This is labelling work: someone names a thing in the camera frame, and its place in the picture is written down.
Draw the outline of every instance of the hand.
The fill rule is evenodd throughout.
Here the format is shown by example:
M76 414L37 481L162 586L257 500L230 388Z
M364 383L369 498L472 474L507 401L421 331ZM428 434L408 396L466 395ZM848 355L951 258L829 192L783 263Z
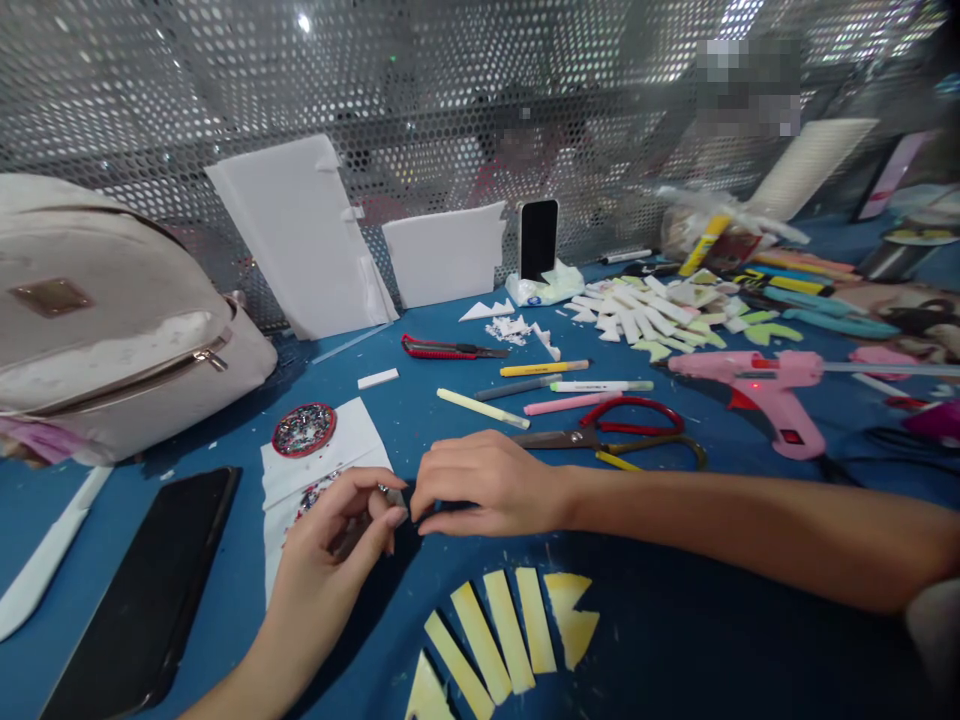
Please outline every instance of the hand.
M268 674L271 693L287 707L333 650L381 553L393 554L393 531L407 511L390 507L378 485L406 487L385 468L351 468L287 534L267 616L244 660L255 666L252 674ZM340 536L364 511L373 521L341 559Z
M410 501L414 522L437 500L480 507L441 512L420 526L421 535L530 535L562 527L566 514L565 468L534 458L505 435L484 430L435 442L420 461Z

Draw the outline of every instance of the fingernail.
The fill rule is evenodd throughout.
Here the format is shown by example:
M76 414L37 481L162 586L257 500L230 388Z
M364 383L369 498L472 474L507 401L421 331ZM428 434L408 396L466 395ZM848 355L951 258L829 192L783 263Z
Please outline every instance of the fingernail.
M387 511L387 525L396 530L398 527L403 525L404 521L409 517L409 515L410 513L407 512L406 508L390 508L390 510Z

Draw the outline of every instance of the zipper pull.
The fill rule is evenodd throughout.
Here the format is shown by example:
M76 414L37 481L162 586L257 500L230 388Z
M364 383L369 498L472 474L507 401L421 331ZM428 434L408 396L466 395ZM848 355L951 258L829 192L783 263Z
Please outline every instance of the zipper pull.
M209 363L213 365L217 372L223 372L230 367L226 362L224 362L223 358L213 352L213 350L199 350L193 354L193 357L198 362L209 361Z

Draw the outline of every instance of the red box cutter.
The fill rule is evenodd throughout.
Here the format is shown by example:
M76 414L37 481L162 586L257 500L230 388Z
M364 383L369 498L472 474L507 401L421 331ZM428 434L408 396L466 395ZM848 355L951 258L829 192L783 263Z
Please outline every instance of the red box cutter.
M505 358L510 355L509 350L493 350L467 343L426 342L415 340L409 335L404 335L400 339L400 344L403 345L407 355L435 360L476 360L478 357Z

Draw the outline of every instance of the pink marker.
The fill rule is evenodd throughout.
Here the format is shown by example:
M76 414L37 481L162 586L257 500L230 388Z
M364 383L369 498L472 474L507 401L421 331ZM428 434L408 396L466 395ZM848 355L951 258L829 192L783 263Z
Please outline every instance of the pink marker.
M607 400L613 400L614 398L623 397L623 393L619 390L617 392L610 393L593 393L592 395L574 395L573 397L564 398L563 400L551 400L547 403L535 403L533 405L527 405L523 412L526 415L543 415L548 412L560 412L561 410L569 410L570 408L575 407L586 407L587 405L602 405Z

